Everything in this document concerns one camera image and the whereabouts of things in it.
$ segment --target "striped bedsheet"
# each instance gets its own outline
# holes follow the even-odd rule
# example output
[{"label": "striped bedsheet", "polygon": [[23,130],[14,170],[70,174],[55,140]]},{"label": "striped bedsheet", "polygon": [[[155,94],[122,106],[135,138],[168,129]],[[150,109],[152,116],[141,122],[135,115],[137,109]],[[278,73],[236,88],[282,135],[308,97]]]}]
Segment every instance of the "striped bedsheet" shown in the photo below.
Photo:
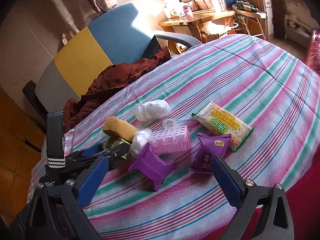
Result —
[{"label": "striped bedsheet", "polygon": [[[165,99],[168,117],[186,124],[192,150],[162,155],[177,167],[159,191],[130,163],[108,172],[84,212],[103,239],[201,239],[227,224],[235,209],[217,181],[188,171],[206,129],[191,118],[210,100],[256,129],[243,147],[226,158],[232,169],[258,185],[276,182],[288,190],[308,170],[319,145],[319,76],[281,48],[256,37],[235,34],[193,47],[123,89],[64,137],[65,154],[104,142],[108,116],[138,128],[162,128],[134,117],[136,103]],[[29,199],[39,179],[33,171]]]}]

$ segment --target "red blanket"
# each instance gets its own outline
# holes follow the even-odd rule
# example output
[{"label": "red blanket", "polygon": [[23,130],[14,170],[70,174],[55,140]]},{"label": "red blanket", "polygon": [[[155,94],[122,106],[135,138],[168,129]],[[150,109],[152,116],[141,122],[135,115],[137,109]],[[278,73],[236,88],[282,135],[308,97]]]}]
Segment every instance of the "red blanket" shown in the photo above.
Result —
[{"label": "red blanket", "polygon": [[88,92],[78,102],[69,99],[63,109],[64,133],[74,128],[105,101],[144,74],[170,59],[168,47],[158,50],[151,59],[121,63],[107,67],[93,81]]},{"label": "red blanket", "polygon": [[305,64],[320,74],[320,30],[314,30]]}]

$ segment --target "snack package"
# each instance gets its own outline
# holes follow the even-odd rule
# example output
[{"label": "snack package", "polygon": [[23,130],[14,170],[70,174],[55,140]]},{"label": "snack package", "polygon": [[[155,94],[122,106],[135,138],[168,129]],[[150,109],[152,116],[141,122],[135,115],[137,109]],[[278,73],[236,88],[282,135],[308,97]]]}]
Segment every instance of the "snack package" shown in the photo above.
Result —
[{"label": "snack package", "polygon": [[199,112],[191,116],[215,135],[231,133],[229,147],[233,152],[240,149],[254,129],[214,102],[209,102]]},{"label": "snack package", "polygon": [[230,143],[231,134],[208,136],[198,133],[197,136],[201,142],[201,146],[189,170],[197,173],[212,174],[211,158],[215,156],[224,157]]}]

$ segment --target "blue gripper pad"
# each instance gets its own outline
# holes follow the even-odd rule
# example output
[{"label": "blue gripper pad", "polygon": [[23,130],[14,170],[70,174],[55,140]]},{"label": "blue gripper pad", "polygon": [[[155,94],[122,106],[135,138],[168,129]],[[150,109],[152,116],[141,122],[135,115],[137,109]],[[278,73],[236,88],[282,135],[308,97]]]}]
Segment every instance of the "blue gripper pad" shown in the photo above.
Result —
[{"label": "blue gripper pad", "polygon": [[87,149],[84,149],[82,152],[82,156],[83,157],[88,157],[88,156],[92,156],[98,152],[101,152],[103,150],[103,144],[98,144],[95,146],[91,146]]},{"label": "blue gripper pad", "polygon": [[107,157],[103,156],[90,171],[89,176],[78,190],[77,203],[79,207],[83,208],[89,206],[108,169],[109,160]]},{"label": "blue gripper pad", "polygon": [[235,183],[231,175],[227,172],[226,168],[219,161],[217,157],[211,159],[211,168],[214,177],[216,178],[219,186],[221,187],[224,195],[226,196],[230,206],[239,208],[242,205],[241,190]]}]

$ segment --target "wooden floor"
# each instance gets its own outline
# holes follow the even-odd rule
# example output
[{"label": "wooden floor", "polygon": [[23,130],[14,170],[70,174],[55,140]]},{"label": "wooden floor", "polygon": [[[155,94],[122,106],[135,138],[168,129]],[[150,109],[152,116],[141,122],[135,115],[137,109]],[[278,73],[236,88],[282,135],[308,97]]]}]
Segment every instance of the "wooden floor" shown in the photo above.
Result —
[{"label": "wooden floor", "polygon": [[44,133],[0,87],[0,215],[8,226],[27,203]]}]

